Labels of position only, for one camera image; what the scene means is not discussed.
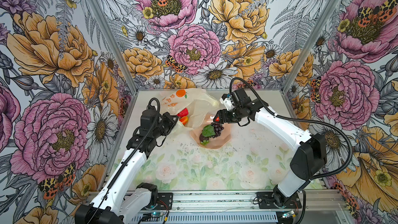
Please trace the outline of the translucent cream plastic bag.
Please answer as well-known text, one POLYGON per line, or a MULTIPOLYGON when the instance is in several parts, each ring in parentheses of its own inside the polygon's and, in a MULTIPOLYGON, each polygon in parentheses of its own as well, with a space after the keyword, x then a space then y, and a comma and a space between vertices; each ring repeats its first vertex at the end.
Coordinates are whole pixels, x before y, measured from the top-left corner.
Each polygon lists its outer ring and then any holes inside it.
POLYGON ((186 127, 199 127, 208 113, 217 110, 220 103, 205 89, 178 89, 160 93, 161 113, 178 115, 184 109, 188 111, 186 127))

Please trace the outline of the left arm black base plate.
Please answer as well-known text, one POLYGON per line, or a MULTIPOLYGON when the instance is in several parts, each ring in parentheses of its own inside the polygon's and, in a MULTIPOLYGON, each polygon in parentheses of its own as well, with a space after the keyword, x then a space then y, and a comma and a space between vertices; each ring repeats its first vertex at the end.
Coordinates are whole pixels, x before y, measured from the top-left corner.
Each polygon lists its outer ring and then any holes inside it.
POLYGON ((171 210, 173 206, 173 198, 174 194, 170 192, 159 192, 158 198, 156 200, 155 206, 153 209, 155 210, 171 210))

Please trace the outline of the red bumpy fruit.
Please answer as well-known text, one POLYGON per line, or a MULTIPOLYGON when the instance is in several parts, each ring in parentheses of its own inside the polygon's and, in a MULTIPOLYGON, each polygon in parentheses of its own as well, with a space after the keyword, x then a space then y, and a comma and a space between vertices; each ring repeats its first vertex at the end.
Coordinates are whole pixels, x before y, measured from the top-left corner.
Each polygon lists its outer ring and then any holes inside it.
POLYGON ((188 111, 187 108, 184 108, 181 112, 179 112, 179 113, 177 114, 177 116, 178 116, 179 118, 183 118, 183 117, 188 116, 188 115, 189 115, 189 111, 188 111))

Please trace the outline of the pink scalloped fruit plate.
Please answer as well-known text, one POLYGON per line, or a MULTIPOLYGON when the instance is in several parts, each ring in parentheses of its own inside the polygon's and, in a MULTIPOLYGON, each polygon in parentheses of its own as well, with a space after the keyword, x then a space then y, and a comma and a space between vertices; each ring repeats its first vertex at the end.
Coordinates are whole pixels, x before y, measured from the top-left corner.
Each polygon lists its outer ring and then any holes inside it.
POLYGON ((190 131, 190 136, 200 147, 219 149, 232 138, 231 125, 213 122, 214 118, 214 115, 207 114, 199 127, 190 131))

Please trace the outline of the dark purple grape bunch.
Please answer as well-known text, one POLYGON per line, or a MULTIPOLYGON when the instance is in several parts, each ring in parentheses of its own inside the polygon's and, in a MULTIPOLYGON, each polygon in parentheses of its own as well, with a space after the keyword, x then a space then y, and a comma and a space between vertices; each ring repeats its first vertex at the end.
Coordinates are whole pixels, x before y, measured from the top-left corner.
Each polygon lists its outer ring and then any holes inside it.
POLYGON ((209 125, 206 125, 203 130, 202 134, 205 137, 209 138, 217 138, 221 135, 222 131, 224 130, 224 127, 222 124, 219 123, 211 123, 209 125))

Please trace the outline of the aluminium front rail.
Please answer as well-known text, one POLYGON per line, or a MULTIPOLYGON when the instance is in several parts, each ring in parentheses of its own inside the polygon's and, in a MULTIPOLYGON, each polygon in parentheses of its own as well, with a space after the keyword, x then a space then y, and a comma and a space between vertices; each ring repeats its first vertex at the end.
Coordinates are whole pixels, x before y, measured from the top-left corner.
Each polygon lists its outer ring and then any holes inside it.
MULTIPOLYGON (((345 211, 342 196, 336 190, 307 190, 298 193, 300 209, 260 209, 256 199, 258 190, 242 191, 160 191, 174 194, 170 212, 232 212, 232 211, 345 211)), ((143 211, 159 211, 144 208, 143 211)))

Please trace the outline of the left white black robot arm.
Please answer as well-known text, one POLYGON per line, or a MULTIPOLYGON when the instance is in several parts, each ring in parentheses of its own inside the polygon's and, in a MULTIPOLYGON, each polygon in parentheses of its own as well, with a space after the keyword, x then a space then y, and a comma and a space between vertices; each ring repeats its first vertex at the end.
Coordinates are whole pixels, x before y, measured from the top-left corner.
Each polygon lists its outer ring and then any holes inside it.
POLYGON ((116 171, 95 198, 76 211, 77 224, 128 224, 142 209, 156 207, 156 185, 141 183, 130 196, 127 191, 157 146, 157 139, 167 137, 178 120, 178 116, 160 114, 153 107, 143 111, 141 125, 129 140, 116 171))

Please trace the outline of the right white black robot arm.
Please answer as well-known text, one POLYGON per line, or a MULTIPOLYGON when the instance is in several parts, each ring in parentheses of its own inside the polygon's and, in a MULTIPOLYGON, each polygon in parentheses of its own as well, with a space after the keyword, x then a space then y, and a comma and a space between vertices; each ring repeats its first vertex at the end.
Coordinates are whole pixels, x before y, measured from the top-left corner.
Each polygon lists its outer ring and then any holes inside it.
POLYGON ((278 208, 287 206, 294 195, 303 190, 327 162, 325 138, 297 127, 288 118, 279 115, 262 99, 252 100, 243 88, 223 94, 213 122, 219 124, 239 123, 247 118, 264 126, 279 137, 292 151, 290 171, 277 184, 270 202, 278 208))

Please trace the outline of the left aluminium corner post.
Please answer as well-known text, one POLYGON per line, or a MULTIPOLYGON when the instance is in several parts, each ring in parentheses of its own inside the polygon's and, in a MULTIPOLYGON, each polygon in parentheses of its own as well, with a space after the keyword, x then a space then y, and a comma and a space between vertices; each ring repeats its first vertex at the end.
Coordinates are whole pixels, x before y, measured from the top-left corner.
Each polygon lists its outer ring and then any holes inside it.
POLYGON ((102 4, 99 2, 99 0, 87 0, 87 2, 91 8, 91 14, 96 18, 96 21, 110 47, 110 50, 112 51, 112 53, 116 58, 116 61, 121 69, 122 74, 124 75, 125 81, 129 89, 131 90, 134 96, 137 96, 138 94, 137 86, 122 56, 122 52, 113 35, 112 29, 109 26, 106 15, 101 9, 102 4))

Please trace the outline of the aluminium corner post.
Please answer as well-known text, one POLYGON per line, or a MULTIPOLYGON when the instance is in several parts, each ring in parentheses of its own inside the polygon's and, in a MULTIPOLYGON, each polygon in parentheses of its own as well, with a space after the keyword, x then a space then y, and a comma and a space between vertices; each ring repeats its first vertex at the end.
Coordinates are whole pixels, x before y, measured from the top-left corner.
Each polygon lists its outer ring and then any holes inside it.
POLYGON ((138 94, 137 86, 122 56, 122 52, 113 35, 112 29, 109 26, 106 15, 101 9, 102 4, 99 2, 99 0, 87 0, 87 2, 91 8, 91 14, 96 18, 96 21, 110 47, 110 50, 112 51, 112 53, 116 58, 116 61, 121 69, 122 74, 124 75, 125 81, 129 89, 131 90, 134 96, 137 96, 138 94))
POLYGON ((298 73, 300 72, 302 66, 304 65, 307 57, 310 55, 310 52, 315 44, 317 38, 322 32, 322 28, 327 24, 332 11, 336 8, 336 6, 341 2, 341 0, 328 0, 325 4, 325 8, 320 11, 319 18, 316 21, 313 29, 308 36, 306 43, 304 44, 298 59, 295 65, 292 67, 291 72, 287 76, 283 86, 282 86, 282 93, 287 93, 289 87, 295 81, 298 73))

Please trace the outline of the white perforated vent strip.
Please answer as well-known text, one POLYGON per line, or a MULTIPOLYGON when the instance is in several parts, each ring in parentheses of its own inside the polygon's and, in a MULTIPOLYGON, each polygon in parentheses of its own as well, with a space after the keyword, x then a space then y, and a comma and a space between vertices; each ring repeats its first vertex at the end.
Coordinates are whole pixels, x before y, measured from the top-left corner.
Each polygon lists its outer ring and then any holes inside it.
POLYGON ((217 213, 171 213, 143 220, 141 224, 276 224, 275 212, 217 212, 217 213))

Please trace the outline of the right aluminium corner post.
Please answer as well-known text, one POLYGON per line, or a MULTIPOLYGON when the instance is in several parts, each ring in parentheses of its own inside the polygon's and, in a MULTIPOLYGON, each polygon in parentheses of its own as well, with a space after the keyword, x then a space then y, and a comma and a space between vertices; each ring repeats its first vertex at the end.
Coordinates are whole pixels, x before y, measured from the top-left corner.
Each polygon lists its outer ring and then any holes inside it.
POLYGON ((308 36, 306 43, 304 44, 298 59, 295 65, 292 67, 291 72, 287 76, 283 86, 282 86, 282 93, 287 93, 289 87, 295 81, 298 73, 300 72, 302 66, 304 65, 307 57, 310 55, 310 52, 315 44, 317 38, 322 32, 322 28, 327 24, 332 11, 336 8, 336 6, 341 2, 341 0, 328 0, 325 4, 325 8, 320 11, 319 18, 316 21, 313 29, 308 36))

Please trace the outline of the small orange fruit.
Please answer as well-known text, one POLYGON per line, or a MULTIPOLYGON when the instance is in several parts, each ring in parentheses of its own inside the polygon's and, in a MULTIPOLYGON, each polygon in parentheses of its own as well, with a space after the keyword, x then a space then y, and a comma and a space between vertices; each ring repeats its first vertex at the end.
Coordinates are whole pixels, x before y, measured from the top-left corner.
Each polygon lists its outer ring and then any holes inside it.
POLYGON ((179 119, 179 121, 180 121, 183 125, 186 125, 186 124, 188 123, 188 121, 189 121, 189 117, 188 117, 188 116, 181 117, 181 118, 179 119))

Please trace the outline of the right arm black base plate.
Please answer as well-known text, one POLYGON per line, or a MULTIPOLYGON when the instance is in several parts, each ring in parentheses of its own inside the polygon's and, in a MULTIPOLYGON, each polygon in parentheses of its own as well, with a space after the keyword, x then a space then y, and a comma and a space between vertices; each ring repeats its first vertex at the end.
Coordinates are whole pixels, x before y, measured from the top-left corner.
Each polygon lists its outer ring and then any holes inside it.
POLYGON ((302 203, 298 193, 291 197, 277 194, 271 191, 259 191, 256 193, 257 203, 260 209, 300 209, 302 203))

